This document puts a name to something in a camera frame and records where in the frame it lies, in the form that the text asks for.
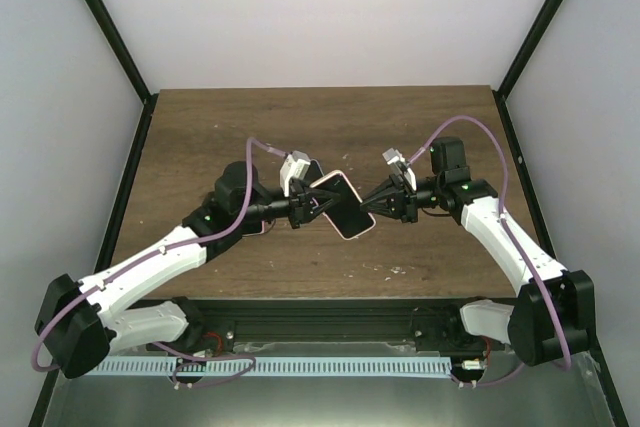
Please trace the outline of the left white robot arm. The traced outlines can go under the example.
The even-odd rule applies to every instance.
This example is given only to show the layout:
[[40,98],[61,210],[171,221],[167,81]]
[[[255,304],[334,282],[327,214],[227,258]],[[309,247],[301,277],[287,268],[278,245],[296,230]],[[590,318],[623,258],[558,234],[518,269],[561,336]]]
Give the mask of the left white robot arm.
[[204,339],[197,310],[185,299],[138,308],[136,302],[168,281],[222,255],[246,236],[285,218],[299,228],[346,205],[340,176],[314,178],[315,164],[288,157],[280,186],[264,187],[257,169],[229,164],[202,204],[156,243],[81,280],[63,274],[45,292],[35,323],[37,347],[52,356],[49,370],[81,377],[108,355],[154,342],[196,349]]

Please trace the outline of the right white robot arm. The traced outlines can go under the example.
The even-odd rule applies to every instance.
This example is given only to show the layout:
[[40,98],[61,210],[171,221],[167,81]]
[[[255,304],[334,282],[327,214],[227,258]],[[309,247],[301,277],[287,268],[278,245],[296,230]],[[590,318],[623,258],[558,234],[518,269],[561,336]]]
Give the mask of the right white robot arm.
[[363,211],[415,223],[421,210],[442,209],[484,247],[516,295],[514,304],[489,299],[464,304],[444,325],[447,343],[465,350],[487,337],[510,346],[527,366],[590,350],[596,330],[591,278],[546,253],[498,192],[486,180],[472,178],[461,139],[439,137],[429,155],[433,174],[419,179],[398,150],[385,151],[391,174],[365,197]]

